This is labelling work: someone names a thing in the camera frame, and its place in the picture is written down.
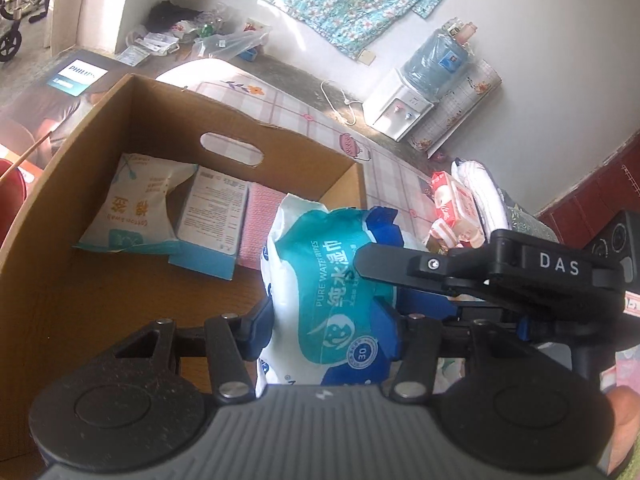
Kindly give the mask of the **blue wet wipes pack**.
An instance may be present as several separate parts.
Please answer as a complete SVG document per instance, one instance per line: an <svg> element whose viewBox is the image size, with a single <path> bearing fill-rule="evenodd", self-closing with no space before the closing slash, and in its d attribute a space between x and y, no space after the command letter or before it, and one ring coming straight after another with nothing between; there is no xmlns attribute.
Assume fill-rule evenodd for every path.
<svg viewBox="0 0 640 480"><path fill-rule="evenodd" d="M380 384L390 376L397 338L375 333L375 298L397 302L393 285L360 278L354 260L370 243L418 246L394 208L340 208L288 194L260 257L274 324L257 368L269 385Z"/></svg>

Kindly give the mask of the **pink knitted cloth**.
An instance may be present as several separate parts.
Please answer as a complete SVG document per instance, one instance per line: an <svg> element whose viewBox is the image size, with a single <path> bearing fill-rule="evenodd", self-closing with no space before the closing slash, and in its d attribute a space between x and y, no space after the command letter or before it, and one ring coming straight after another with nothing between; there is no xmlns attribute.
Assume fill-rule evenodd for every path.
<svg viewBox="0 0 640 480"><path fill-rule="evenodd" d="M285 194L257 182L248 186L238 265L259 270L260 255Z"/></svg>

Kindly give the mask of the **white teal tissue pack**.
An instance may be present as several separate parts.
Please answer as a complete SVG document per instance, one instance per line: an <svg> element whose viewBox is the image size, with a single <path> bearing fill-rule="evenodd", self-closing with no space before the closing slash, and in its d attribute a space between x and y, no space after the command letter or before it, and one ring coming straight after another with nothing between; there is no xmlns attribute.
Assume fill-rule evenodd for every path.
<svg viewBox="0 0 640 480"><path fill-rule="evenodd" d="M120 156L106 199L76 247L88 252L173 255L179 241L167 195L198 166L136 153Z"/></svg>

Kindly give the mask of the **pink patterned pillow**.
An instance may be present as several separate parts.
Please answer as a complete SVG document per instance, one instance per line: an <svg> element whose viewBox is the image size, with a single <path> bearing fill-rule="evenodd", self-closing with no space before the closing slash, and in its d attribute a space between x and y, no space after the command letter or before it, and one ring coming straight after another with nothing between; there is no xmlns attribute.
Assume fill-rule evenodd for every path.
<svg viewBox="0 0 640 480"><path fill-rule="evenodd" d="M624 333L618 337L622 344L614 353L614 364L600 374L600 389L608 392L626 386L639 392L639 295L626 292L623 321Z"/></svg>

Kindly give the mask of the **grey leaf pattern quilt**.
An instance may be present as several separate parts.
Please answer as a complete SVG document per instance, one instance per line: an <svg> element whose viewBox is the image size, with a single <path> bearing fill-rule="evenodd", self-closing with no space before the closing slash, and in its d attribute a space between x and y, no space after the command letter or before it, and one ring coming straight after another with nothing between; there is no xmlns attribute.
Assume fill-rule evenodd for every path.
<svg viewBox="0 0 640 480"><path fill-rule="evenodd" d="M488 169L486 169L485 172L500 197L502 206L506 212L506 220L508 220L510 230L542 238L549 242L559 243L558 236L550 226L547 226L544 222L538 220L526 211L505 190L500 188L494 179L494 176Z"/></svg>

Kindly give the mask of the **white blue paper box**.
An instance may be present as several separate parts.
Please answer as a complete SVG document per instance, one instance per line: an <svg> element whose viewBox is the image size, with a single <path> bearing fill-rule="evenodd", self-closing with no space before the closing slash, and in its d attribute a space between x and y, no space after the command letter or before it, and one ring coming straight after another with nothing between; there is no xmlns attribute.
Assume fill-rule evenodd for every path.
<svg viewBox="0 0 640 480"><path fill-rule="evenodd" d="M198 168L176 229L179 251L169 256L168 263L231 281L247 196L247 182Z"/></svg>

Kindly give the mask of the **white blanket coloured stitching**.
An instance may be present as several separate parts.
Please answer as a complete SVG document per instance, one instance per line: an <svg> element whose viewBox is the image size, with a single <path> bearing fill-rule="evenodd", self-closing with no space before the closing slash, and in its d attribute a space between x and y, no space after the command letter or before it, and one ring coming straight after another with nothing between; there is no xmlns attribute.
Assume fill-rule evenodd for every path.
<svg viewBox="0 0 640 480"><path fill-rule="evenodd" d="M486 240L490 240L494 231L511 229L500 188L484 165L476 160L456 158L451 163L451 174L472 193Z"/></svg>

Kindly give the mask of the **red white wet wipes pack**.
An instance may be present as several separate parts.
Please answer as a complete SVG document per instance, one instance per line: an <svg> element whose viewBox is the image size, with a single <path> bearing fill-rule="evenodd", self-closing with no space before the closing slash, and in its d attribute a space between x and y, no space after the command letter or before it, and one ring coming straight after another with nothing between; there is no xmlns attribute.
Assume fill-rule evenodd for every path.
<svg viewBox="0 0 640 480"><path fill-rule="evenodd" d="M431 185L436 219L427 244L440 252L483 246L485 234L472 193L446 171L434 172Z"/></svg>

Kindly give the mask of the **brown cardboard box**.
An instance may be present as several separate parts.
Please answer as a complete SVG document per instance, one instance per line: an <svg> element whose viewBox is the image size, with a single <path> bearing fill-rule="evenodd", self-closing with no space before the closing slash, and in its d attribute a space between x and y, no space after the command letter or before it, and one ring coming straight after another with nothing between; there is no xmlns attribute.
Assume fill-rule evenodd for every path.
<svg viewBox="0 0 640 480"><path fill-rule="evenodd" d="M32 401L52 380L159 318L247 311L256 270L169 262L198 170L330 209L366 203L354 160L287 128L142 76L93 107L51 160L1 248L1 458L32 454Z"/></svg>

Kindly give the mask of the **water dispenser with bottle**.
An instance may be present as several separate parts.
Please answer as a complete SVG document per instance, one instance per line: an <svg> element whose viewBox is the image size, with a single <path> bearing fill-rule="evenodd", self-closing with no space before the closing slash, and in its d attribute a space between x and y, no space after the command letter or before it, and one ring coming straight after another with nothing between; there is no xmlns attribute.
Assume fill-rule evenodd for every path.
<svg viewBox="0 0 640 480"><path fill-rule="evenodd" d="M398 142L440 101L472 60L477 26L452 18L418 47L362 104L364 122Z"/></svg>

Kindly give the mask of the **clear plastic bag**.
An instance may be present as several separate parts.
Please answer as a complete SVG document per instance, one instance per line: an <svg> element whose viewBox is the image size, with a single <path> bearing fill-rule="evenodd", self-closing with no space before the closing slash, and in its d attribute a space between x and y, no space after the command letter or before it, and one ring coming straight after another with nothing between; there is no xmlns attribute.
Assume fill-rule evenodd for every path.
<svg viewBox="0 0 640 480"><path fill-rule="evenodd" d="M229 61L250 49L265 43L270 27L256 30L241 30L229 35L213 35L194 41L191 54L194 58L218 58Z"/></svg>

